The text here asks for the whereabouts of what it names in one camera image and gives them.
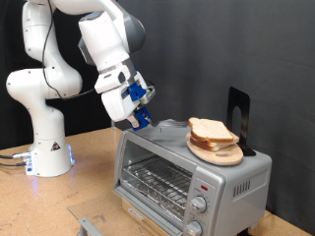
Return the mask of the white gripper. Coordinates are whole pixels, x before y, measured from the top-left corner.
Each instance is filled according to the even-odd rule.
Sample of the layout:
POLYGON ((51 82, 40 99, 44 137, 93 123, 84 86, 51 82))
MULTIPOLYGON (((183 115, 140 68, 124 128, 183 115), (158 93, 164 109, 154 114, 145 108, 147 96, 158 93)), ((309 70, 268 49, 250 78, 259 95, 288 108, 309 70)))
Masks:
POLYGON ((133 128, 139 128, 139 121, 132 113, 143 108, 156 94, 153 85, 146 84, 140 73, 135 76, 135 86, 124 83, 118 88, 108 90, 101 100, 109 117, 115 121, 127 119, 133 128))

